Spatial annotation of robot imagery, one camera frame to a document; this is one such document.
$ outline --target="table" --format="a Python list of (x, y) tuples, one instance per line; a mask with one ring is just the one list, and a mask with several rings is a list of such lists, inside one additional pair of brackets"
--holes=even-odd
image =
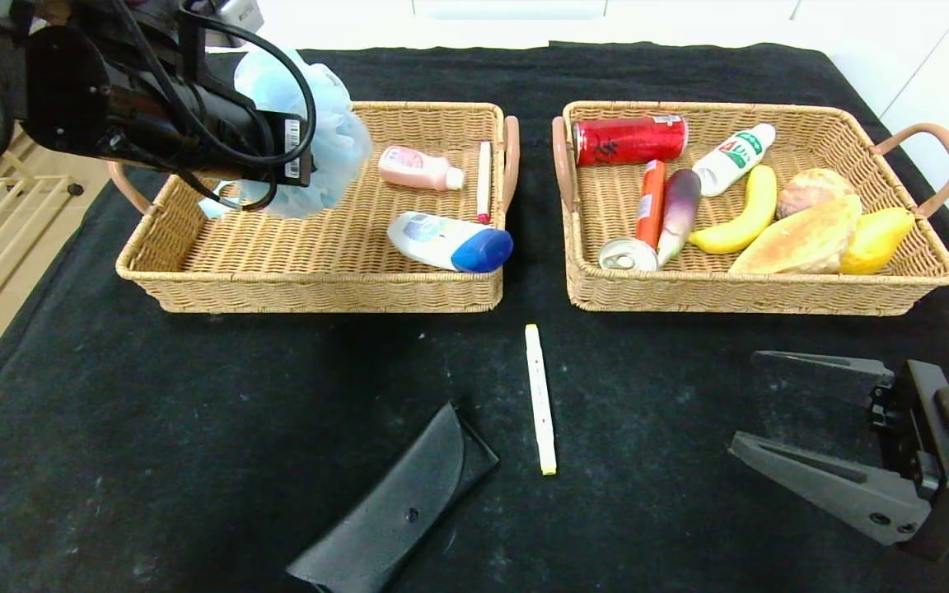
[[(105, 189), (0, 341), (0, 592), (298, 591), (283, 567), (448, 399), (500, 455), (393, 591), (940, 591), (727, 453), (764, 434), (755, 349), (907, 357), (949, 378), (949, 287), (900, 318), (588, 314), (566, 299), (550, 118), (576, 99), (833, 105), (822, 54), (651, 44), (302, 52), (355, 99), (496, 102), (522, 124), (517, 250), (485, 315), (170, 315), (113, 262)], [(229, 72), (234, 57), (216, 58)], [(930, 188), (889, 161), (918, 200)], [(132, 173), (153, 194), (165, 176)], [(949, 214), (933, 225), (949, 248)], [(540, 324), (559, 475), (540, 476), (523, 326)], [(808, 409), (817, 402), (806, 402)], [(836, 443), (824, 443), (831, 446)]]

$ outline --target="red soda can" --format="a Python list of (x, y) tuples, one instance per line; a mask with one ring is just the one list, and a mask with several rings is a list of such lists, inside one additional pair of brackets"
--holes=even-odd
[(670, 161), (683, 152), (688, 137), (686, 120), (680, 115), (587, 119), (573, 124), (577, 166)]

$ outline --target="can lid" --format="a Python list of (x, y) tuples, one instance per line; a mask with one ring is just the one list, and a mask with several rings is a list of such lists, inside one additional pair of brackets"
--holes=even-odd
[(464, 187), (464, 171), (455, 166), (449, 166), (445, 172), (445, 187), (451, 190), (458, 190)]
[(599, 267), (604, 270), (652, 273), (658, 269), (658, 254), (642, 240), (620, 237), (608, 240), (599, 250)]

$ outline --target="shampoo bottle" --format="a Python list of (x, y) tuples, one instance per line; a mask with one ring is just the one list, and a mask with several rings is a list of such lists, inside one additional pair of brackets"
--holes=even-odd
[(387, 236), (411, 259), (460, 273), (491, 273), (515, 247), (507, 231), (411, 211), (391, 223)]

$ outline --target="marker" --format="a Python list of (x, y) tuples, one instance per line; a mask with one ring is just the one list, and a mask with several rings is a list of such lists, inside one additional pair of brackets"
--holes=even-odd
[(493, 154), (489, 142), (482, 142), (478, 155), (478, 222), (489, 224), (489, 172), (493, 164)]
[(540, 347), (537, 324), (526, 326), (526, 363), (530, 365), (530, 395), (534, 405), (534, 429), (540, 452), (541, 473), (554, 476), (554, 429), (551, 427), (551, 407), (547, 399), (547, 380), (544, 376), (544, 353)]

